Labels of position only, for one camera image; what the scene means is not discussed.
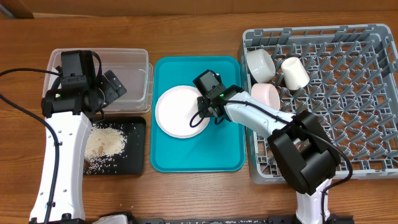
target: white plastic container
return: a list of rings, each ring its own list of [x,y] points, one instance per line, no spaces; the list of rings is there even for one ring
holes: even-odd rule
[[[105,113],[145,113],[152,106],[152,86],[154,71],[149,63],[148,52],[144,49],[55,49],[51,53],[47,70],[56,72],[62,66],[61,52],[70,50],[91,50],[96,52],[102,63],[103,73],[112,70],[120,79],[127,93],[104,109]],[[94,58],[95,69],[98,61]],[[51,88],[55,75],[46,74],[43,97]]]

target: blue tray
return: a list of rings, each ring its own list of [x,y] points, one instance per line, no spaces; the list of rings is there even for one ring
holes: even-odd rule
[[[166,57],[155,66],[150,162],[161,172],[237,171],[246,159],[244,127],[212,118],[200,134],[178,139],[164,133],[156,123],[155,107],[159,97],[178,85],[193,86],[193,79],[206,69],[221,75],[226,87],[241,86],[239,63],[229,56]]]

